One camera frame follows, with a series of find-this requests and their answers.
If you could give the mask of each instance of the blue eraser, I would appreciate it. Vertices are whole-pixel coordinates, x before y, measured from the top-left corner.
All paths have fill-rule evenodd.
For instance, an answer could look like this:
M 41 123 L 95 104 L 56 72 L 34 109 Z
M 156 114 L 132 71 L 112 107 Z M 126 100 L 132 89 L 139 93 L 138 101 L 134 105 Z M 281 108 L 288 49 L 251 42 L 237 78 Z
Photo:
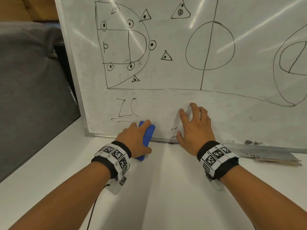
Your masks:
M 156 126 L 151 124 L 147 130 L 145 131 L 144 137 L 143 137 L 143 145 L 145 147 L 148 147 L 149 141 L 151 140 L 151 137 L 153 136 L 153 132 L 155 130 Z M 145 156 L 140 156 L 137 157 L 136 159 L 138 159 L 139 161 L 143 161 L 145 158 Z

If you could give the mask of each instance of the left hand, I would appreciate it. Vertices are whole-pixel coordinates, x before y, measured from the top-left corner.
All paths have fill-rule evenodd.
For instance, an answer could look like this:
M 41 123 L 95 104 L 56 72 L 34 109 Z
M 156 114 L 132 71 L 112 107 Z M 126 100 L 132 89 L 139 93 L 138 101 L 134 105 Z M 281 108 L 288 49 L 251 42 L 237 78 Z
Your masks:
M 150 120 L 146 120 L 140 127 L 137 127 L 136 123 L 131 123 L 129 128 L 118 134 L 116 141 L 124 143 L 130 149 L 133 158 L 151 154 L 151 148 L 143 145 L 143 136 L 150 125 Z

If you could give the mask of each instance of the right hand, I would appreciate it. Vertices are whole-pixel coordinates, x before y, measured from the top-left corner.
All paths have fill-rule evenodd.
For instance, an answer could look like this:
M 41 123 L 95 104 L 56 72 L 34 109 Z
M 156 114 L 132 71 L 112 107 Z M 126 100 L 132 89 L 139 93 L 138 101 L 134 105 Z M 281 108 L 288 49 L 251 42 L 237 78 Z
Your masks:
M 176 139 L 180 146 L 189 154 L 197 156 L 198 151 L 205 143 L 211 140 L 215 141 L 215 136 L 211 128 L 211 119 L 208 117 L 207 110 L 203 107 L 198 107 L 192 102 L 190 105 L 193 114 L 191 121 L 189 121 L 183 109 L 179 110 L 184 137 L 180 131 L 177 131 Z

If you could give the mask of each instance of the hand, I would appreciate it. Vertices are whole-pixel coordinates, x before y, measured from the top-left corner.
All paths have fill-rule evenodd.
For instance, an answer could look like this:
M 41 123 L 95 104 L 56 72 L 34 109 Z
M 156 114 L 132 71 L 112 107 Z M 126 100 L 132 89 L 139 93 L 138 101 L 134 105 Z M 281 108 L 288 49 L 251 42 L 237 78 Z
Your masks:
M 124 143 L 130 149 L 133 158 L 151 154 L 151 148 L 143 145 L 143 136 L 150 125 L 150 120 L 146 120 L 140 127 L 137 127 L 136 123 L 131 123 L 129 128 L 118 134 L 116 141 Z
M 208 112 L 203 107 L 198 107 L 191 102 L 193 118 L 189 121 L 188 116 L 183 109 L 179 110 L 179 116 L 183 125 L 182 137 L 180 131 L 177 131 L 176 139 L 180 146 L 184 148 L 189 154 L 197 156 L 201 147 L 210 140 L 215 140 L 211 128 L 211 119 L 208 117 Z

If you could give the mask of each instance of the black wristband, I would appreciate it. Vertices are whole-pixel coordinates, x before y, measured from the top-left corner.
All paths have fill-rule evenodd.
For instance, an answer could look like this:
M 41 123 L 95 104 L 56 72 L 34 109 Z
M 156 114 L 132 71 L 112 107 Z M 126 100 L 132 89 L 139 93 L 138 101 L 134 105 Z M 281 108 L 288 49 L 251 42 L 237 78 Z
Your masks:
M 233 157 L 222 163 L 214 173 L 214 178 L 220 180 L 229 170 L 239 165 L 239 158 Z
M 216 141 L 208 141 L 207 143 L 205 143 L 201 149 L 198 151 L 197 153 L 197 159 L 198 161 L 200 162 L 201 161 L 201 158 L 203 157 L 203 155 L 205 155 L 206 151 L 208 151 L 209 149 L 213 148 L 214 146 L 216 145 L 219 145 L 220 143 L 219 142 L 216 142 Z
M 131 156 L 132 156 L 131 151 L 130 151 L 130 149 L 124 143 L 119 142 L 119 141 L 113 141 L 112 144 L 115 144 L 115 145 L 121 147 L 123 150 L 126 151 L 129 159 L 131 158 Z
M 93 161 L 97 161 L 97 162 L 104 164 L 108 168 L 108 170 L 110 171 L 111 179 L 116 178 L 118 172 L 116 171 L 114 165 L 107 158 L 104 158 L 104 157 L 101 157 L 101 156 L 96 156 L 91 160 L 91 162 L 93 162 Z

